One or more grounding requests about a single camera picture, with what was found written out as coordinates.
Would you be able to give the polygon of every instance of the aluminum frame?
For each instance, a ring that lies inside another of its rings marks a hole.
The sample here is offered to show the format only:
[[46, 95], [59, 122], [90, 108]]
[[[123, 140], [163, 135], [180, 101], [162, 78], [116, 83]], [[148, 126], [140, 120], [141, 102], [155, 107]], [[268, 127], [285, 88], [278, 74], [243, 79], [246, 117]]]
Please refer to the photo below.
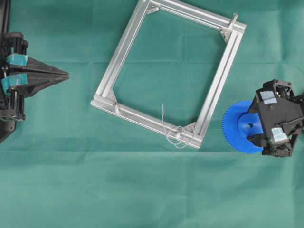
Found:
[[166, 128], [165, 132], [160, 119], [129, 108], [123, 104], [119, 104], [113, 92], [113, 86], [144, 18], [148, 14], [159, 10], [167, 11], [213, 28], [220, 32], [224, 41], [227, 43], [197, 121], [185, 126], [184, 132], [171, 131], [169, 135], [172, 139], [189, 143], [189, 146], [198, 149], [200, 148], [206, 134], [208, 125], [211, 121], [216, 104], [219, 100], [221, 91], [238, 50], [238, 46], [246, 29], [245, 24], [236, 21], [238, 17], [237, 14], [234, 14], [232, 19], [229, 19], [178, 0], [139, 0], [96, 94], [94, 95], [91, 105], [163, 135], [166, 135], [166, 132], [175, 128], [174, 125], [164, 122], [164, 126]]

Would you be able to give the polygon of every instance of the wire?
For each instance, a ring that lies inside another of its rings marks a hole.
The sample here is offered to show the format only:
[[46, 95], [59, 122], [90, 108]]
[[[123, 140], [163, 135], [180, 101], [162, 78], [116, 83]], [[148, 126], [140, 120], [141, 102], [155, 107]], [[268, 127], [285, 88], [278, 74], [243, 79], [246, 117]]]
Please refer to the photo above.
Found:
[[[192, 137], [190, 138], [190, 140], [189, 140], [187, 143], [185, 143], [183, 146], [179, 146], [180, 144], [184, 143], [183, 141], [184, 141], [184, 139], [186, 138], [186, 130], [185, 130], [185, 128], [182, 127], [182, 126], [176, 126], [176, 127], [172, 128], [171, 130], [169, 130], [169, 131], [167, 132], [167, 131], [166, 131], [166, 128], [165, 128], [164, 121], [163, 121], [163, 120], [164, 120], [164, 117], [165, 117], [165, 110], [164, 110], [164, 105], [163, 105], [163, 104], [162, 104], [162, 106], [161, 106], [161, 109], [162, 109], [161, 123], [162, 123], [163, 131], [164, 131], [164, 133], [165, 133], [165, 135], [166, 135], [166, 138], [167, 138], [168, 142], [169, 142], [170, 144], [174, 145], [177, 149], [184, 149], [186, 146], [189, 145], [190, 142], [192, 142], [192, 140], [193, 140], [193, 138], [194, 138], [194, 135], [195, 135], [195, 129], [194, 129], [194, 127], [191, 126], [191, 127], [193, 128], [193, 135], [192, 135]], [[175, 142], [175, 143], [174, 143], [174, 142], [172, 142], [172, 140], [169, 138], [169, 135], [170, 135], [170, 133], [173, 132], [173, 131], [177, 131], [177, 132], [178, 132], [177, 129], [181, 129], [184, 136], [183, 136], [183, 138], [180, 140], [180, 142]]]

